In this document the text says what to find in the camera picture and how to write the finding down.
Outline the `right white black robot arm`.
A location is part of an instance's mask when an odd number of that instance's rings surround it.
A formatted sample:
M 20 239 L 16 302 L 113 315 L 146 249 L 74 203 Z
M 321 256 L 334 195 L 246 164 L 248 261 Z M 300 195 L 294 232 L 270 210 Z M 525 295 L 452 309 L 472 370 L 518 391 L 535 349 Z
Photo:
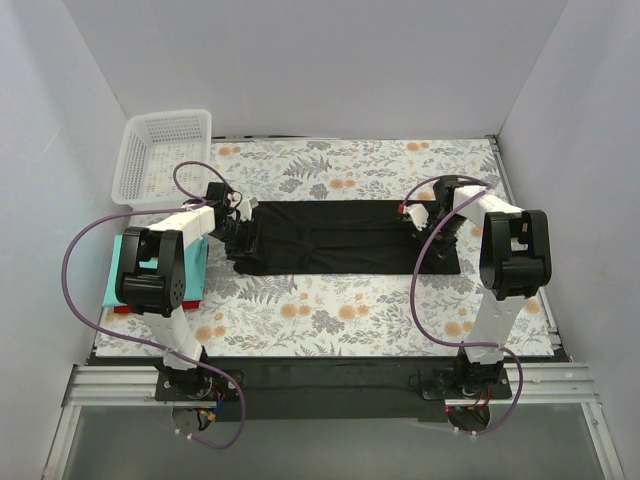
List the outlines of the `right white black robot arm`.
M 448 175 L 434 186 L 436 206 L 428 212 L 429 236 L 417 263 L 435 267 L 456 253 L 457 232 L 469 221 L 482 230 L 479 278 L 483 298 L 474 326 L 457 347 L 452 365 L 434 375 L 438 390 L 464 397 L 487 395 L 506 380 L 506 341 L 526 300 L 551 278 L 548 220 L 489 192 L 471 177 Z

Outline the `black t shirt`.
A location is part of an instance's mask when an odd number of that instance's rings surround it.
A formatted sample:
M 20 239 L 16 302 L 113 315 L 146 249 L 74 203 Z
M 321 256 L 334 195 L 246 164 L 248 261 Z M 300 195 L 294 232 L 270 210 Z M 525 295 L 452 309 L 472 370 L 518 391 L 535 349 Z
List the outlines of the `black t shirt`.
M 402 219 L 394 200 L 262 202 L 249 232 L 225 253 L 252 276 L 410 275 L 430 235 Z

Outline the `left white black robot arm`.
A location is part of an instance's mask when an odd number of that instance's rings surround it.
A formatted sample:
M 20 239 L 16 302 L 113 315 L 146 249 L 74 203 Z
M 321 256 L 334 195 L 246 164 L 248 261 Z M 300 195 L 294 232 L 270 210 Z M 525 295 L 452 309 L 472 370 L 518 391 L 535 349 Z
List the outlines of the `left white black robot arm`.
M 211 183 L 201 205 L 190 204 L 147 227 L 128 227 L 121 236 L 115 296 L 142 317 L 166 350 L 159 371 L 190 399 L 200 400 L 211 392 L 213 375 L 195 364 L 205 362 L 207 354 L 183 308 L 186 250 L 211 236 L 232 254 L 253 254 L 259 233 L 253 211 L 258 206 L 255 198 L 246 199 L 224 183 Z

